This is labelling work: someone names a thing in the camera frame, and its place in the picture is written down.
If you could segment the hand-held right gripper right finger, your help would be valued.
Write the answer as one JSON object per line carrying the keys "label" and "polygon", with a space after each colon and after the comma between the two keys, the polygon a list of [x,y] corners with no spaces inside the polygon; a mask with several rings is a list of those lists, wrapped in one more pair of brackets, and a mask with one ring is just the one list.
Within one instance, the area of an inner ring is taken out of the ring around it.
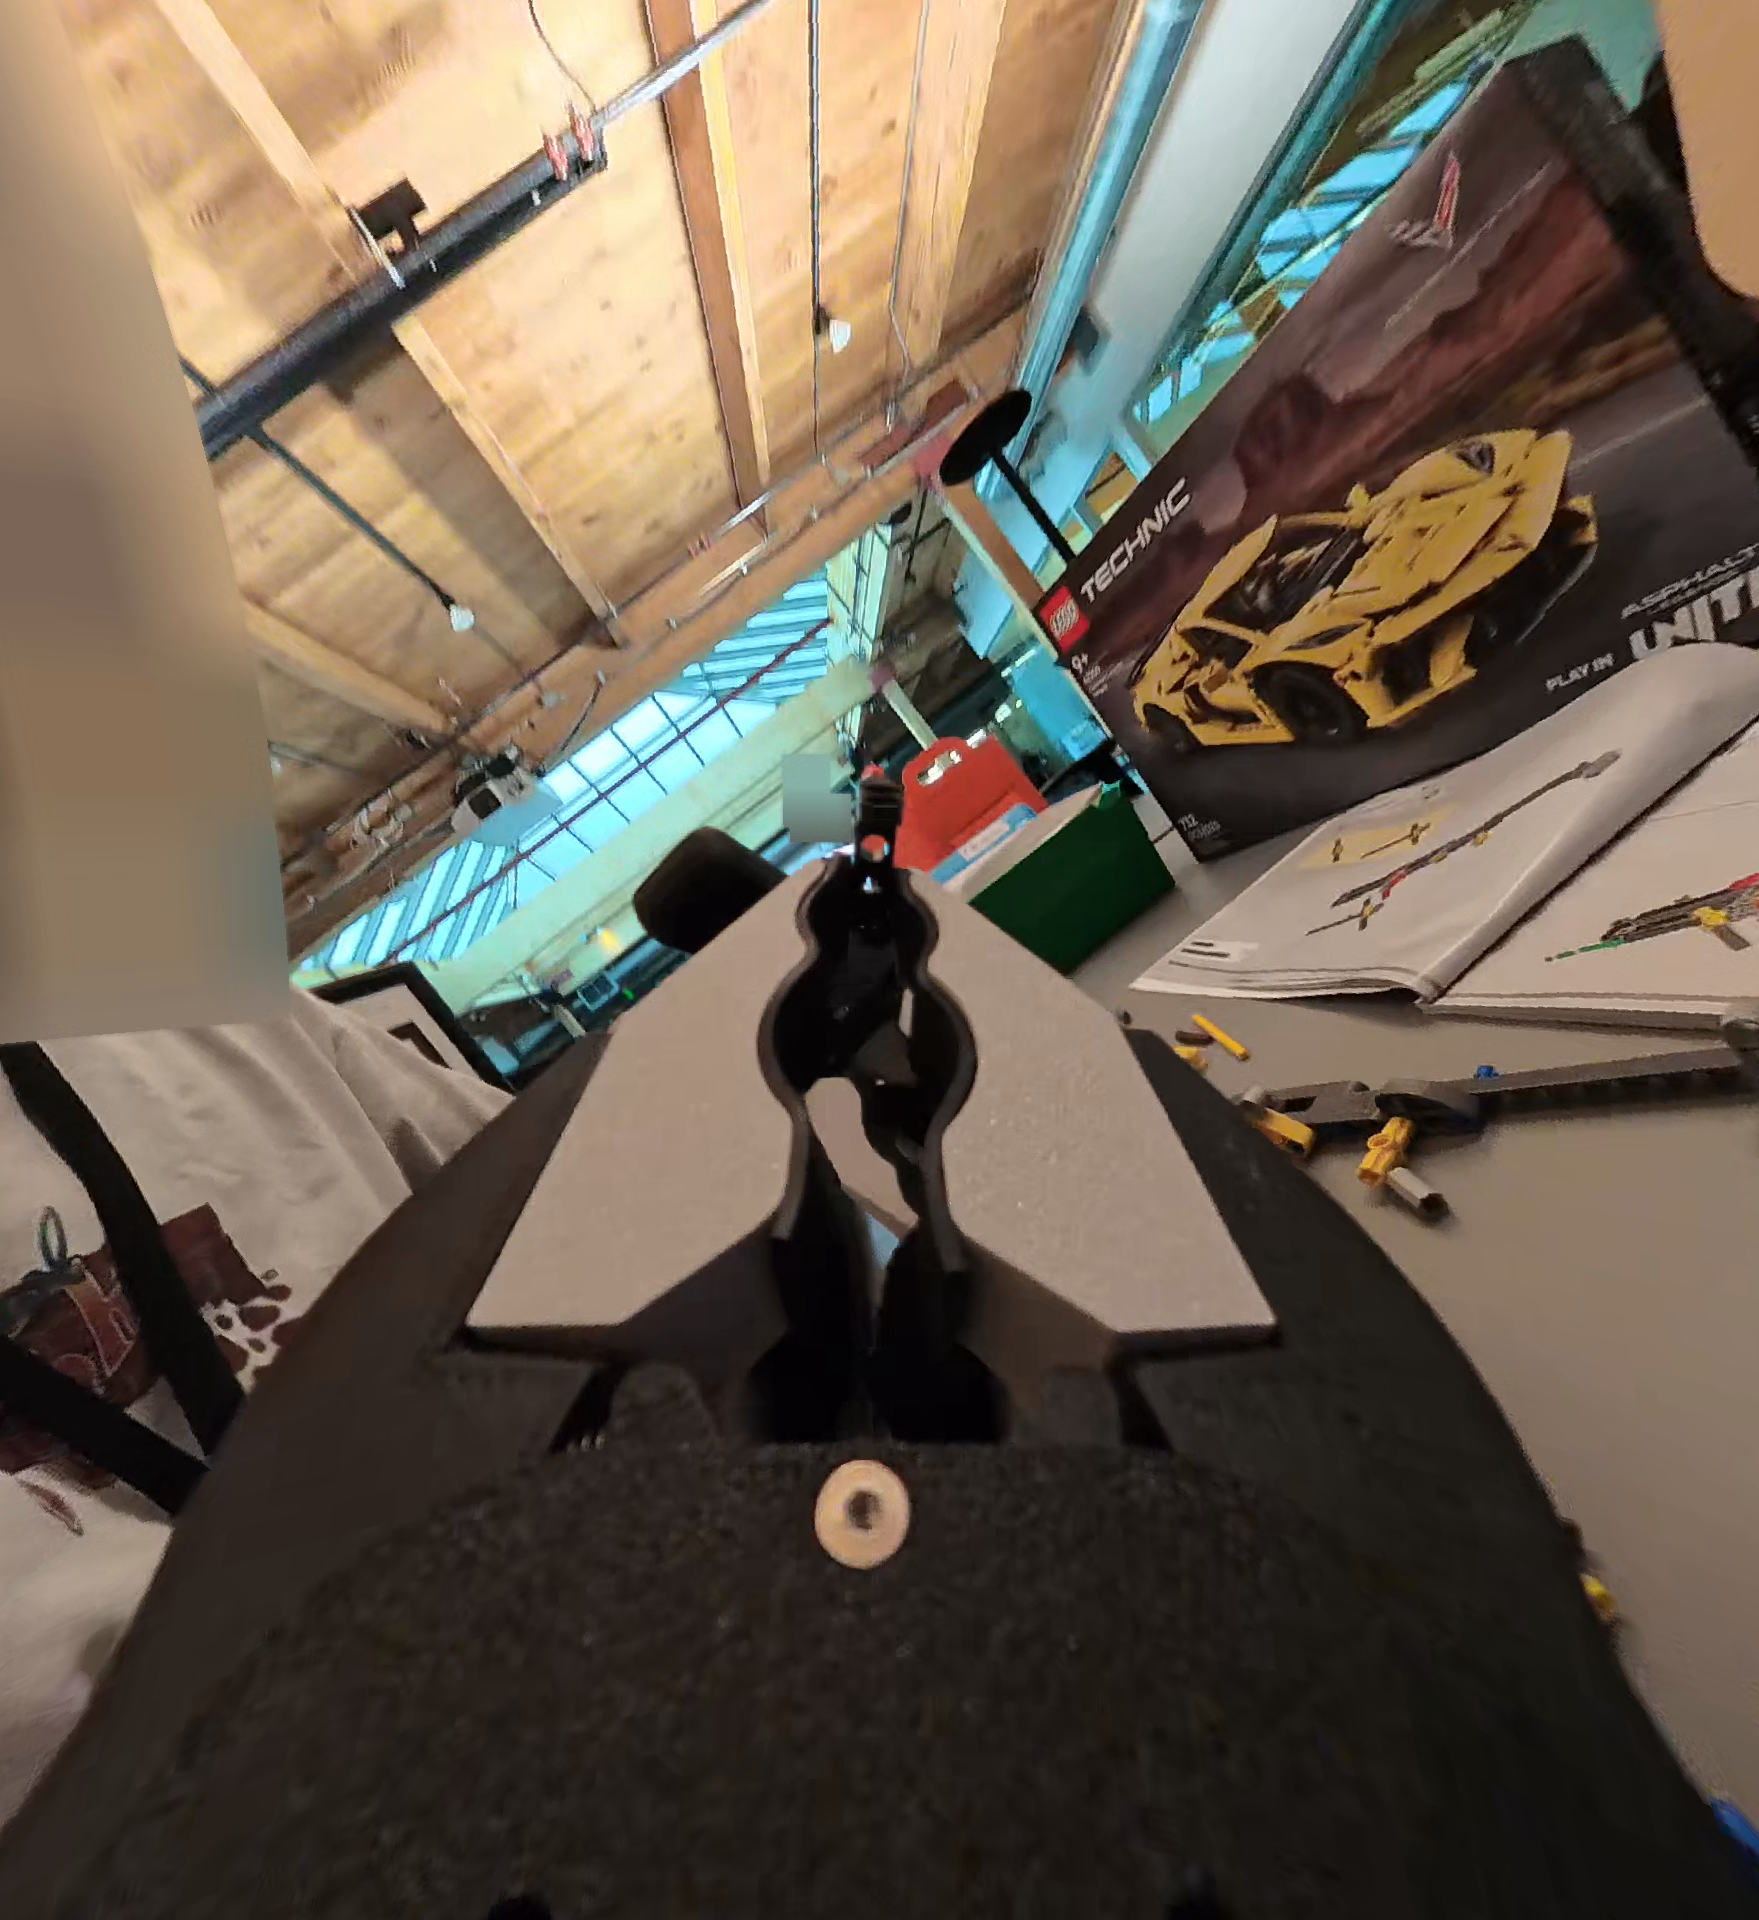
{"label": "hand-held right gripper right finger", "polygon": [[1114,1010],[953,892],[903,883],[934,930],[929,999],[969,1046],[929,1127],[963,1350],[1042,1397],[1061,1371],[1270,1342],[1277,1308]]}

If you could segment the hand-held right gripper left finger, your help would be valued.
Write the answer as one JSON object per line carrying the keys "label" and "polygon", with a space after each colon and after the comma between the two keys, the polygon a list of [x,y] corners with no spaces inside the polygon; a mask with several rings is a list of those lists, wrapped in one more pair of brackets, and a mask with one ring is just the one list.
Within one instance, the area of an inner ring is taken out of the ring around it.
{"label": "hand-held right gripper left finger", "polygon": [[771,1056],[821,878],[805,863],[612,1027],[465,1308],[480,1346],[676,1365],[759,1439],[859,1428],[866,1218]]}

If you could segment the black lego fork piece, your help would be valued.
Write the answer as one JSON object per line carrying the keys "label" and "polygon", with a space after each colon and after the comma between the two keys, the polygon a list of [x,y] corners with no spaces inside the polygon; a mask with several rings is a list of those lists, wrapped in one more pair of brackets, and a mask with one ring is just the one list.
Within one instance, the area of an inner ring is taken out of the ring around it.
{"label": "black lego fork piece", "polygon": [[909,1186],[919,1168],[919,1080],[909,1051],[909,987],[896,946],[896,872],[877,840],[838,853],[805,914],[819,952],[785,1006],[785,1078],[796,1093],[842,1078],[866,1142]]}

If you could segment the long grey lego beam assembly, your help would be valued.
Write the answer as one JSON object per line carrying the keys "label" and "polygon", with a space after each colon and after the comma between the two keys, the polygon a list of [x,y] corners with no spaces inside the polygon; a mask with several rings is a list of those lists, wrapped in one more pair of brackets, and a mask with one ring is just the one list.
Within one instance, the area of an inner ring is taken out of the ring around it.
{"label": "long grey lego beam assembly", "polygon": [[1498,1120],[1623,1109],[1701,1097],[1759,1103],[1759,1003],[1733,1006],[1711,1046],[1555,1071],[1475,1071],[1466,1078],[1317,1080],[1246,1090],[1239,1109],[1291,1156],[1331,1142],[1364,1152],[1364,1186],[1389,1186],[1413,1149],[1475,1141]]}

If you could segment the lego instruction booklet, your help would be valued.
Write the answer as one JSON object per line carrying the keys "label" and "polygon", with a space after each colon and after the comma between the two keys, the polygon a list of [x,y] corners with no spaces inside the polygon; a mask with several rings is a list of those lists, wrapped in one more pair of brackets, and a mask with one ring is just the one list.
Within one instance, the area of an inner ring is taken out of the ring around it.
{"label": "lego instruction booklet", "polygon": [[1332,814],[1131,991],[1701,1021],[1755,943],[1759,651],[1682,646]]}

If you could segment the white ceiling projector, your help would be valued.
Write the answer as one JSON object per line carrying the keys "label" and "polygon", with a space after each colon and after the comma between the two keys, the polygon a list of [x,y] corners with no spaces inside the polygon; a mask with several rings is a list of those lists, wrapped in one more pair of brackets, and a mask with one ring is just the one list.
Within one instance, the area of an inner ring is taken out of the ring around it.
{"label": "white ceiling projector", "polygon": [[505,814],[517,819],[523,808],[533,819],[548,819],[551,791],[521,755],[499,753],[488,758],[469,758],[454,782],[448,821],[456,836],[480,836],[488,821]]}

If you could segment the red plastic case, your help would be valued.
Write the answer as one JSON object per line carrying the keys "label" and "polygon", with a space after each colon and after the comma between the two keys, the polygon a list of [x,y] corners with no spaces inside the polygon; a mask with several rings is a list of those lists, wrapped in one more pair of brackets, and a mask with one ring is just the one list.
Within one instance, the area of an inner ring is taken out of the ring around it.
{"label": "red plastic case", "polygon": [[976,848],[984,836],[990,848],[1002,819],[1025,825],[1046,808],[1046,791],[996,734],[941,734],[919,749],[896,782],[903,814],[893,863],[923,877]]}

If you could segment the green storage bin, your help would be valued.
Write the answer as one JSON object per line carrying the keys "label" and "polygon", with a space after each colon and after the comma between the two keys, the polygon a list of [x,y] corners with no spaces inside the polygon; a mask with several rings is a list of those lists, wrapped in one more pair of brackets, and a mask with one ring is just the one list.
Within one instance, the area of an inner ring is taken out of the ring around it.
{"label": "green storage bin", "polygon": [[1081,788],[1002,836],[947,892],[1057,976],[1081,970],[1178,888],[1120,785]]}

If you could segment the black round pole lamp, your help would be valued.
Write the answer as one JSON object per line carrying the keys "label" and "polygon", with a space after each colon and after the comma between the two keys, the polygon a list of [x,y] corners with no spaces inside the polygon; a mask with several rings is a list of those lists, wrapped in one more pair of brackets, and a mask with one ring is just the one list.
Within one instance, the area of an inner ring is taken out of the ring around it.
{"label": "black round pole lamp", "polygon": [[1027,480],[1013,461],[1013,441],[1025,434],[1033,415],[1033,393],[1027,389],[1007,389],[990,396],[950,441],[941,455],[937,480],[947,488],[969,488],[984,469],[996,469],[1007,492],[1019,498],[1038,533],[1047,542],[1047,549],[1069,567],[1075,543],[1057,530],[1057,521],[1046,510],[1046,504],[1033,494]]}

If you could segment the person's white printed shirt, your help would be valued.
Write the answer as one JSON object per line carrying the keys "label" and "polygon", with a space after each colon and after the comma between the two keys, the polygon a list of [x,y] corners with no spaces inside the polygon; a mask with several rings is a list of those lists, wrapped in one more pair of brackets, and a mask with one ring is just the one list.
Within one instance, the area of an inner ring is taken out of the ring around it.
{"label": "person's white printed shirt", "polygon": [[[505,1108],[314,994],[262,1022],[0,1046],[0,1335],[212,1457],[358,1241]],[[157,1501],[0,1402],[0,1828],[166,1542]]]}

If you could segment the black yellow box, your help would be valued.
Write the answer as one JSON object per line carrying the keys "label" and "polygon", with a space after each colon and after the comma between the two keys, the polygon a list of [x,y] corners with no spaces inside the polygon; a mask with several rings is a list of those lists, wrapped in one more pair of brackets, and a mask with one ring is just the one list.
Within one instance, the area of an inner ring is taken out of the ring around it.
{"label": "black yellow box", "polygon": [[1038,616],[1200,863],[1759,648],[1759,318],[1581,39],[1468,92]]}

